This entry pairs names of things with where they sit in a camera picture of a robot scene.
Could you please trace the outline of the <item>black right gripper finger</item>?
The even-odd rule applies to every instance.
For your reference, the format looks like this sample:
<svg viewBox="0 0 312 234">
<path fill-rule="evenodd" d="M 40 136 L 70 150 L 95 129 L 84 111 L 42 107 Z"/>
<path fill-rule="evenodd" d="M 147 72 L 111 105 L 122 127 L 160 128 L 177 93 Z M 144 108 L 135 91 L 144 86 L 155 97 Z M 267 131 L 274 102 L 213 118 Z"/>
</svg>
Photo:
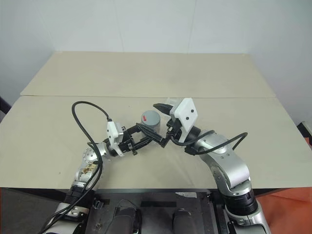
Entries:
<svg viewBox="0 0 312 234">
<path fill-rule="evenodd" d="M 170 104 L 165 104 L 165 103 L 156 103 L 153 105 L 154 108 L 159 110 L 165 115 L 170 115 L 170 111 L 172 110 L 173 106 Z"/>
<path fill-rule="evenodd" d="M 137 127 L 144 133 L 146 137 L 149 137 L 151 140 L 158 143 L 162 148 L 165 148 L 169 142 L 168 138 L 163 138 L 160 134 L 158 134 L 154 129 L 149 128 L 148 126 L 137 123 Z"/>
</svg>

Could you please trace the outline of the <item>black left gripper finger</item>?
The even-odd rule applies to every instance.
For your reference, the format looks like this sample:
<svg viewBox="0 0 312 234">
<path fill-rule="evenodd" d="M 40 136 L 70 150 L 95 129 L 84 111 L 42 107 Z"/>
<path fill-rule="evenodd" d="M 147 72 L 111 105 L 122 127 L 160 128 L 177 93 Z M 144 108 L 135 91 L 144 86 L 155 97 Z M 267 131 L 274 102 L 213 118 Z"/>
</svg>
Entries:
<svg viewBox="0 0 312 234">
<path fill-rule="evenodd" d="M 139 133 L 141 132 L 141 129 L 140 127 L 136 124 L 128 129 L 126 129 L 126 132 L 129 134 L 129 135 L 132 135 L 132 134 L 135 134 L 135 133 Z"/>
<path fill-rule="evenodd" d="M 133 149 L 134 150 L 141 149 L 141 148 L 147 146 L 151 142 L 159 143 L 159 140 L 156 138 L 153 138 L 153 137 L 149 137 L 149 136 L 143 137 L 139 142 L 136 142 L 134 144 Z"/>
</svg>

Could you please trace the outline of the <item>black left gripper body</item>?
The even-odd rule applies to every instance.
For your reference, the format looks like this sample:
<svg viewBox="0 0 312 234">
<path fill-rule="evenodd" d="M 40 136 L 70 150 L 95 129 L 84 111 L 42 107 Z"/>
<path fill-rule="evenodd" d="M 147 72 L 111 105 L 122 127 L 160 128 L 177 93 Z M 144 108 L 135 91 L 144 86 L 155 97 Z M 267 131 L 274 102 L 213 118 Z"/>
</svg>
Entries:
<svg viewBox="0 0 312 234">
<path fill-rule="evenodd" d="M 121 143 L 119 144 L 119 148 L 121 149 L 121 151 L 123 153 L 131 151 L 134 156 L 137 155 L 137 150 L 133 149 L 133 146 L 136 143 L 134 138 L 133 138 L 133 134 L 129 135 L 126 132 L 126 127 L 124 127 L 124 126 L 122 126 L 121 129 L 122 129 L 122 132 L 123 132 L 123 138 L 122 138 Z"/>
</svg>

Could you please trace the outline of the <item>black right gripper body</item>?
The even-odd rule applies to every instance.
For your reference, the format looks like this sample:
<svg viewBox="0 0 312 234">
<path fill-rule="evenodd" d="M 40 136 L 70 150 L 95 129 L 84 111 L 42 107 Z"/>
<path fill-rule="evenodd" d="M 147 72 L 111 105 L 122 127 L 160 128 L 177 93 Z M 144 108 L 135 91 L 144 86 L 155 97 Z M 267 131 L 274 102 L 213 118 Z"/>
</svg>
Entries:
<svg viewBox="0 0 312 234">
<path fill-rule="evenodd" d="M 166 132 L 166 143 L 168 143 L 170 140 L 174 139 L 176 142 L 179 142 L 181 135 L 182 135 L 182 124 L 179 119 L 170 119 L 166 123 L 167 132 Z"/>
</svg>

